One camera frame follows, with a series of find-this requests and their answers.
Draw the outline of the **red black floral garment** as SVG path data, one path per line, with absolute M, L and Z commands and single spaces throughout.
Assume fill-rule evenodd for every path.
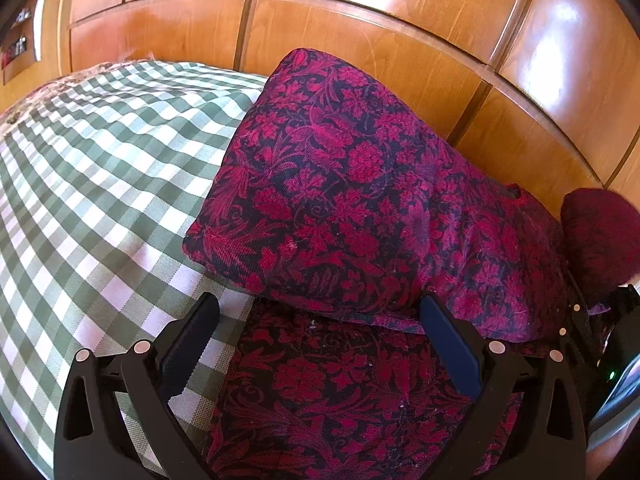
M 210 430 L 223 479 L 421 477 L 473 403 L 420 299 L 531 356 L 578 299 L 543 204 L 317 50 L 269 77 L 183 249 L 255 297 Z

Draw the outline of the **dark red fuzzy cushion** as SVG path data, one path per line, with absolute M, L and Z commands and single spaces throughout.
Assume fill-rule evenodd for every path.
M 560 213 L 570 273 L 586 304 L 602 304 L 639 275 L 639 211 L 603 188 L 576 188 Z

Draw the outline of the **wooden headboard panel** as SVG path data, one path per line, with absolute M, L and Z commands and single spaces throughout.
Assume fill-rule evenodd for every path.
M 550 210 L 578 186 L 639 198 L 639 43 L 571 22 L 529 23 L 498 66 L 389 23 L 307 1 L 141 0 L 70 26 L 70 66 L 156 58 L 271 73 L 297 48 L 330 52 L 403 99 L 494 179 Z

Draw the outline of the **green white checkered bedspread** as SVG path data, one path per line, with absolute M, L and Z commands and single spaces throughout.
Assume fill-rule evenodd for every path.
M 182 240 L 264 84 L 198 63 L 100 64 L 2 115 L 1 416 L 43 477 L 76 352 L 124 352 L 211 292 L 219 325 L 169 403 L 205 443 L 252 300 Z

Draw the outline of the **wooden wall shelf niche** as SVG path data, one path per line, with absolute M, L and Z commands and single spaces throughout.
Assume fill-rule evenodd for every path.
M 1 44 L 1 83 L 5 86 L 36 62 L 34 21 L 38 0 L 27 0 Z

